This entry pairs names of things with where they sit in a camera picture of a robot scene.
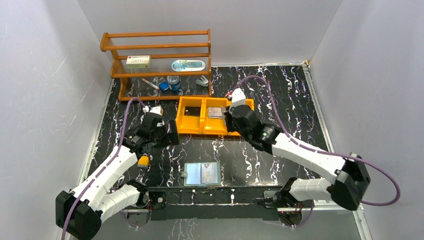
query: pen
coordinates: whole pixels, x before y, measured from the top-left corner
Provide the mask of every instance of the pen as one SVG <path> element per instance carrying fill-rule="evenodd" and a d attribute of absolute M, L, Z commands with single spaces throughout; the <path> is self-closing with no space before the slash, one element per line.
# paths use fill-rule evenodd
<path fill-rule="evenodd" d="M 153 84 L 153 83 L 151 83 L 151 82 L 147 81 L 147 80 L 146 80 L 146 79 L 144 79 L 144 78 L 142 78 L 141 80 L 143 80 L 143 82 L 145 82 L 146 84 L 148 84 L 148 85 L 150 85 L 150 86 L 154 87 L 155 89 L 159 90 L 159 87 L 158 87 L 158 86 L 156 86 L 155 84 Z"/>

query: metal bar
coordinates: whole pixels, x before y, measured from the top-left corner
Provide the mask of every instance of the metal bar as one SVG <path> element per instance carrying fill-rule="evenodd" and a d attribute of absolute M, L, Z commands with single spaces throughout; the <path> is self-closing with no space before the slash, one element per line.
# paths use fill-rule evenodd
<path fill-rule="evenodd" d="M 135 72 L 135 73 L 115 73 L 113 78 L 142 78 L 160 76 L 200 76 L 209 75 L 209 71 L 170 71 L 170 72 Z"/>
<path fill-rule="evenodd" d="M 208 97 L 209 95 L 205 94 L 205 95 L 190 95 L 190 97 L 198 97 L 198 98 L 204 98 L 204 97 Z M 184 95 L 170 95 L 170 96 L 136 96 L 136 98 L 140 99 L 140 100 L 146 100 L 146 101 L 159 101 L 159 100 L 179 100 L 180 97 L 186 97 Z M 126 102 L 129 101 L 131 98 L 134 98 L 133 96 L 124 96 L 122 98 L 120 98 L 119 100 L 121 102 Z"/>
<path fill-rule="evenodd" d="M 212 67 L 302 66 L 302 62 L 265 62 L 252 64 L 212 64 Z"/>
<path fill-rule="evenodd" d="M 151 59 L 173 59 L 173 58 L 205 58 L 209 57 L 209 54 L 206 53 L 176 53 L 176 54 L 152 54 L 150 55 Z M 128 56 L 118 56 L 117 59 L 125 60 Z"/>
<path fill-rule="evenodd" d="M 309 72 L 309 68 L 306 63 L 302 64 L 303 72 L 305 73 L 306 82 L 309 87 L 309 91 L 312 97 L 313 104 L 315 105 L 316 114 L 318 116 L 319 123 L 321 125 L 322 132 L 324 134 L 324 139 L 327 144 L 327 148 L 330 152 L 334 152 L 333 143 L 330 139 L 330 134 L 327 129 L 326 122 L 324 120 L 323 112 L 321 111 L 320 104 L 318 103 L 317 95 L 315 93 L 314 84 L 312 81 L 311 74 Z M 368 229 L 367 221 L 365 220 L 364 216 L 364 208 L 362 204 L 359 205 L 358 209 L 356 211 L 352 212 L 353 217 L 356 222 L 356 227 L 358 229 L 360 238 L 362 240 L 372 240 L 370 230 Z"/>
<path fill-rule="evenodd" d="M 115 84 L 115 80 L 112 79 L 112 81 L 110 82 L 109 91 L 108 91 L 106 100 L 103 103 L 103 107 L 102 107 L 102 111 L 100 113 L 100 118 L 98 119 L 97 127 L 95 129 L 94 134 L 93 134 L 93 138 L 91 139 L 90 152 L 89 152 L 88 157 L 85 160 L 85 164 L 82 167 L 82 174 L 79 177 L 78 184 L 81 184 L 82 182 L 84 182 L 84 180 L 89 176 L 90 165 L 92 164 L 92 161 L 93 161 L 93 158 L 94 158 L 95 147 L 96 147 L 99 135 L 100 135 L 100 131 L 102 130 L 103 118 L 105 117 L 105 114 L 106 114 L 106 107 L 108 106 L 109 98 L 111 97 L 111 92 L 112 92 L 112 88 L 113 88 L 114 84 Z"/>
<path fill-rule="evenodd" d="M 157 31 L 157 32 L 129 32 L 129 33 L 111 33 L 108 38 L 132 38 L 132 37 L 161 37 L 161 36 L 187 36 L 187 35 L 206 35 L 208 30 L 203 31 Z"/>
<path fill-rule="evenodd" d="M 119 45 L 105 46 L 103 50 L 132 50 L 132 49 L 172 49 L 172 48 L 206 48 L 209 46 L 207 42 L 193 43 L 161 43 L 161 44 L 144 44 L 144 45 Z"/>
<path fill-rule="evenodd" d="M 322 211 L 328 211 L 328 210 L 331 210 L 331 211 L 339 211 L 339 210 L 348 211 L 348 210 L 344 209 L 343 207 L 337 205 L 336 203 L 334 203 L 332 201 L 327 203 L 324 200 L 319 200 L 319 201 L 314 201 L 314 204 L 315 204 L 315 206 L 313 207 L 314 211 L 321 211 L 321 210 Z M 279 207 L 279 208 L 277 208 L 278 212 L 294 212 L 295 210 L 296 210 L 295 207 Z M 309 211 L 309 210 L 311 210 L 311 208 L 310 207 L 303 207 L 302 210 Z"/>
<path fill-rule="evenodd" d="M 127 213 L 127 214 L 142 214 L 142 213 L 145 213 L 145 214 L 147 214 L 147 213 L 149 213 L 149 210 L 147 210 L 147 209 L 143 209 L 143 208 L 138 208 L 138 209 L 124 209 L 124 210 L 122 210 L 124 213 Z"/>

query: metal frame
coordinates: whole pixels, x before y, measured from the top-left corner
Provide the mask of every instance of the metal frame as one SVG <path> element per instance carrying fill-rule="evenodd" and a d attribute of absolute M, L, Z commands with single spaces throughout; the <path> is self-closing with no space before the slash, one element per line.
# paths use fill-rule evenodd
<path fill-rule="evenodd" d="M 303 72 L 306 77 L 306 83 L 309 87 L 310 95 L 312 97 L 313 104 L 315 105 L 315 110 L 318 116 L 319 123 L 321 124 L 321 129 L 324 134 L 324 139 L 327 144 L 328 151 L 334 152 L 333 143 L 330 139 L 330 134 L 327 129 L 326 122 L 324 120 L 323 112 L 321 111 L 320 104 L 318 103 L 317 95 L 315 93 L 314 84 L 312 81 L 311 73 L 309 72 L 309 68 L 305 63 L 302 64 Z M 370 230 L 368 229 L 367 221 L 364 216 L 364 207 L 362 204 L 359 205 L 358 210 L 353 211 L 353 217 L 355 218 L 356 226 L 362 240 L 372 240 Z"/>
<path fill-rule="evenodd" d="M 310 94 L 311 94 L 311 97 L 312 97 L 312 101 L 313 101 L 313 104 L 315 105 L 315 110 L 317 112 L 318 120 L 319 120 L 319 123 L 321 125 L 321 130 L 324 134 L 324 139 L 325 139 L 326 145 L 328 147 L 328 150 L 333 152 L 334 151 L 333 143 L 330 139 L 330 135 L 329 135 L 329 132 L 328 132 L 328 129 L 327 129 L 327 125 L 326 125 L 326 122 L 324 120 L 324 116 L 323 116 L 323 113 L 321 111 L 321 107 L 320 107 L 320 104 L 318 102 L 317 95 L 315 93 L 311 73 L 309 72 L 309 68 L 308 68 L 308 65 L 306 64 L 306 62 L 259 63 L 259 64 L 243 64 L 243 65 L 212 65 L 211 67 L 256 67 L 256 66 L 302 66 L 302 69 L 303 69 L 303 72 L 304 72 L 305 78 L 306 78 L 306 83 L 309 87 L 309 91 L 310 91 Z M 100 130 L 101 130 L 101 127 L 102 127 L 102 124 L 103 124 L 103 118 L 105 116 L 106 106 L 109 102 L 109 97 L 111 95 L 111 91 L 112 91 L 112 87 L 113 87 L 114 82 L 115 82 L 115 80 L 112 80 L 112 82 L 110 84 L 109 92 L 108 92 L 107 98 L 105 100 L 105 104 L 103 106 L 103 112 L 100 116 L 96 133 L 93 136 L 93 140 L 91 142 L 91 150 L 89 152 L 88 158 L 86 159 L 86 163 L 83 167 L 81 177 L 78 181 L 78 184 L 82 183 L 84 181 L 84 179 L 88 176 L 89 168 L 90 168 L 90 165 L 91 165 L 92 160 L 93 160 L 94 149 L 95 149 L 95 146 L 96 146 L 97 138 L 99 137 L 99 134 L 100 134 Z M 287 208 L 281 208 L 280 209 L 279 208 L 277 210 L 278 211 L 287 211 L 287 210 L 290 210 L 290 209 L 287 209 Z M 329 203 L 327 203 L 326 201 L 316 201 L 315 202 L 314 211 L 328 211 L 328 210 L 332 210 L 332 211 L 334 211 L 334 210 L 344 210 L 344 208 L 338 206 L 334 202 L 329 202 Z M 139 214 L 139 213 L 147 212 L 147 210 L 145 210 L 145 209 L 126 209 L 126 210 L 124 210 L 124 212 L 129 213 L 129 214 L 133 214 L 133 213 Z M 368 229 L 367 221 L 366 221 L 365 216 L 364 216 L 364 208 L 363 208 L 362 204 L 359 206 L 359 209 L 356 210 L 356 211 L 353 211 L 352 214 L 353 214 L 353 217 L 355 219 L 356 226 L 357 226 L 361 240 L 372 240 L 370 231 Z M 60 230 L 59 236 L 57 238 L 58 240 L 60 240 L 61 234 L 62 234 L 62 229 Z M 70 238 L 70 235 L 68 234 L 66 239 L 69 240 L 69 239 L 75 239 L 75 238 L 74 237 Z"/>

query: white box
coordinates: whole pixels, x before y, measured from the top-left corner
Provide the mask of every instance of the white box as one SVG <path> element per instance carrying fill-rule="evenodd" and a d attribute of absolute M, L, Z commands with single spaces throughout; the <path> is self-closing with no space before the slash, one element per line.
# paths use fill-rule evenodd
<path fill-rule="evenodd" d="M 128 56 L 126 58 L 126 66 L 129 69 L 149 69 L 150 56 Z"/>

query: wooden rack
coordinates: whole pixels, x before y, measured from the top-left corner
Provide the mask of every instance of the wooden rack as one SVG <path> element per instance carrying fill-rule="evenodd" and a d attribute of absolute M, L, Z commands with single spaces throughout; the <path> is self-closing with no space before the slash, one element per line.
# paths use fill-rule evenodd
<path fill-rule="evenodd" d="M 165 37 L 172 39 L 176 36 L 207 35 L 205 42 L 183 42 L 183 43 L 158 43 L 158 44 L 134 44 L 134 40 L 147 37 Z M 115 39 L 131 38 L 132 44 L 117 44 Z M 147 49 L 180 49 L 180 48 L 207 48 L 204 53 L 173 53 L 173 54 L 150 54 L 151 63 L 148 69 L 129 69 L 126 65 L 128 56 L 143 54 L 119 55 L 118 51 L 147 50 Z M 103 34 L 100 42 L 102 52 L 110 51 L 113 57 L 110 76 L 120 78 L 119 100 L 129 101 L 131 96 L 125 96 L 129 78 L 143 77 L 165 77 L 165 76 L 209 76 L 209 95 L 186 95 L 185 97 L 210 97 L 212 95 L 211 82 L 211 30 L 203 31 L 164 31 L 164 32 L 135 32 L 135 33 L 107 33 Z M 206 67 L 202 71 L 173 71 L 171 64 L 178 59 L 202 60 Z M 164 96 L 137 96 L 140 100 L 178 100 L 181 95 Z"/>

